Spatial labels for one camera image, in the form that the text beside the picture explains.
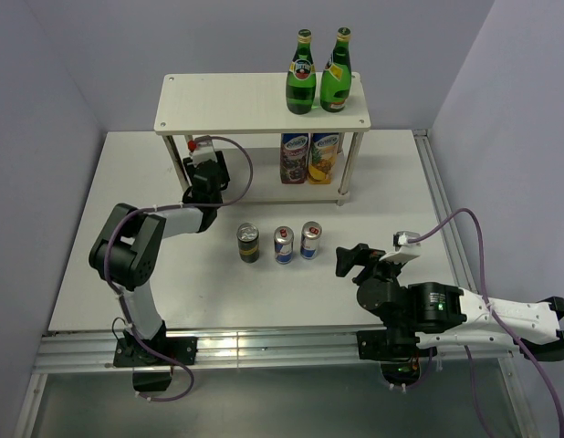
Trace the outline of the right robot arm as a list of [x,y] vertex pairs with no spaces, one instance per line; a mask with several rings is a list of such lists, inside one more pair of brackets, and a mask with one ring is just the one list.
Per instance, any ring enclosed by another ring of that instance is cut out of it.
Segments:
[[387,362],[436,355],[447,347],[489,346],[543,362],[564,360],[563,298],[522,303],[438,282],[401,285],[399,274],[418,255],[410,246],[391,252],[366,244],[337,248],[336,276],[360,267],[352,280],[357,302],[382,323],[380,329],[357,332],[361,359]]

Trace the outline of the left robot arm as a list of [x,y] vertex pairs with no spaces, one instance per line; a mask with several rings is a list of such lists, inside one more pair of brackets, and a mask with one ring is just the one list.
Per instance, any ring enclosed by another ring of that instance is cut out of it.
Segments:
[[120,291],[124,318],[136,325],[139,335],[136,340],[131,328],[123,330],[113,360],[117,368],[168,366],[175,360],[194,364],[197,338],[167,336],[166,324],[154,304],[150,278],[164,239],[202,233],[211,226],[230,177],[220,151],[194,151],[183,164],[191,179],[183,207],[146,213],[119,203],[89,253],[89,265]]

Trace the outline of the black can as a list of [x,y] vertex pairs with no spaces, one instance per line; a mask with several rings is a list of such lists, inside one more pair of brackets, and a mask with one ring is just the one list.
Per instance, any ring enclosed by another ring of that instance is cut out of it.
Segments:
[[245,263],[254,263],[259,258],[259,230],[251,223],[240,224],[236,231],[238,252]]

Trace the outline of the green glass bottle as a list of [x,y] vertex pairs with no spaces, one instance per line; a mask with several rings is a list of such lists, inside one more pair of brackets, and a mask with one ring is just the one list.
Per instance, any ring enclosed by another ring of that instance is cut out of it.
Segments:
[[311,54],[312,33],[298,31],[298,44],[286,79],[286,104],[290,112],[302,115],[311,111],[315,99],[317,78]]
[[342,111],[350,95],[350,38],[348,27],[338,29],[335,46],[322,73],[319,99],[321,107],[327,112]]

